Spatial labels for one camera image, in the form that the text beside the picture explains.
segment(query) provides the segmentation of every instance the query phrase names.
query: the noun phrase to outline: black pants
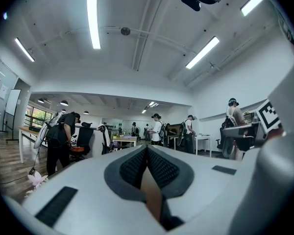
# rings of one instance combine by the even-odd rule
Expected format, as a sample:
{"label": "black pants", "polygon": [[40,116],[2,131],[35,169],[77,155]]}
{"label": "black pants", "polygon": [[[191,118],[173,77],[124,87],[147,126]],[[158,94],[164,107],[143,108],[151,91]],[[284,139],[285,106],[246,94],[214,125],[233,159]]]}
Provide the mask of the black pants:
{"label": "black pants", "polygon": [[67,144],[60,146],[57,140],[51,139],[48,141],[47,154],[47,172],[48,176],[55,173],[55,167],[58,159],[64,167],[70,164],[70,148]]}
{"label": "black pants", "polygon": [[152,145],[160,145],[160,146],[162,146],[161,145],[161,140],[159,140],[159,141],[151,141],[151,144]]}
{"label": "black pants", "polygon": [[184,134],[184,151],[190,154],[194,154],[193,135]]}

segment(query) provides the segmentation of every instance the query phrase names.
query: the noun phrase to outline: backpack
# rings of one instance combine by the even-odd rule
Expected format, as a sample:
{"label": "backpack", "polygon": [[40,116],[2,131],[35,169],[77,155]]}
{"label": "backpack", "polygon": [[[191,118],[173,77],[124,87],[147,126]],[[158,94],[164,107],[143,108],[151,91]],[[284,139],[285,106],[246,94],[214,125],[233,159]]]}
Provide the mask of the backpack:
{"label": "backpack", "polygon": [[181,125],[180,125],[180,133],[182,133],[182,134],[186,134],[187,133],[187,128],[186,128],[186,124],[185,124],[186,121],[187,120],[185,120],[184,122],[182,122]]}
{"label": "backpack", "polygon": [[159,131],[159,137],[160,137],[160,140],[162,140],[166,134],[166,127],[168,124],[163,123],[162,121],[159,121],[159,122],[162,124]]}
{"label": "backpack", "polygon": [[182,139],[183,139],[183,135],[187,133],[187,128],[186,128],[186,122],[187,120],[185,120],[184,122],[181,123],[180,125],[180,135],[178,136],[178,139],[177,139],[177,146],[180,146],[181,143],[182,143]]}
{"label": "backpack", "polygon": [[37,139],[35,141],[34,149],[37,149],[40,147],[40,145],[43,143],[43,140],[45,138],[47,131],[51,127],[55,126],[62,116],[63,116],[63,113],[59,112],[59,113],[56,113],[51,120],[45,121],[45,123],[44,123],[43,127],[40,129],[39,134],[37,136]]}

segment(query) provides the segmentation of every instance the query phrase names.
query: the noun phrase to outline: pink flower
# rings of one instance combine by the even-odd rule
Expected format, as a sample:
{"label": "pink flower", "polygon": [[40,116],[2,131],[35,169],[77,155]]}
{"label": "pink flower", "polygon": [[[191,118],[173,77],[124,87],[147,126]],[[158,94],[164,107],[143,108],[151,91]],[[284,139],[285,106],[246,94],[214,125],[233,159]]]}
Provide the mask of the pink flower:
{"label": "pink flower", "polygon": [[33,175],[27,175],[28,179],[33,183],[33,186],[39,187],[39,185],[47,178],[47,176],[41,176],[38,171],[35,172],[35,177]]}

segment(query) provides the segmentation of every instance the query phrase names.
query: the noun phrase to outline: cable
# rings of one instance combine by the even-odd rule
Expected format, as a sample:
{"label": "cable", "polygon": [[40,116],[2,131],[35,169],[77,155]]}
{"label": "cable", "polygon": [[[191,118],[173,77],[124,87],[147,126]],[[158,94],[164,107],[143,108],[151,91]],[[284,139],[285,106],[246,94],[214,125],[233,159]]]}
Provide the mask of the cable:
{"label": "cable", "polygon": [[[35,157],[35,161],[34,161],[33,168],[35,167],[35,164],[36,164],[36,160],[37,160],[37,156],[38,156],[38,154],[39,154],[39,151],[40,151],[40,147],[38,148],[38,152],[37,152],[36,157]],[[14,181],[20,180],[20,179],[22,179],[22,178],[14,179],[14,180],[12,180],[12,181],[10,181],[10,182],[6,182],[6,183],[0,183],[0,185],[9,184],[9,183],[11,183],[11,182],[14,182]]]}
{"label": "cable", "polygon": [[22,179],[22,178],[14,179],[14,180],[12,180],[12,181],[10,181],[10,182],[6,182],[6,183],[0,183],[0,185],[9,184],[9,183],[11,183],[11,182],[14,182],[14,181],[20,180],[20,179]]}
{"label": "cable", "polygon": [[37,152],[36,157],[35,157],[35,162],[34,162],[33,168],[35,167],[36,159],[37,159],[38,153],[39,153],[39,151],[40,151],[40,147],[38,148],[38,152]]}

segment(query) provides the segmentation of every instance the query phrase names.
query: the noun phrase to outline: office chair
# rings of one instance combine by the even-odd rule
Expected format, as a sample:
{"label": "office chair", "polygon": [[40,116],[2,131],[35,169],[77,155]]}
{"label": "office chair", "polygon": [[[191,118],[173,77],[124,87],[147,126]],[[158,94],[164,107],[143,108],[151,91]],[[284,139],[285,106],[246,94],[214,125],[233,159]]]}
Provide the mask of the office chair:
{"label": "office chair", "polygon": [[82,127],[79,129],[76,146],[71,148],[70,155],[75,157],[75,161],[85,159],[83,155],[87,155],[90,152],[89,140],[92,137],[94,130],[90,128],[92,123],[82,123]]}

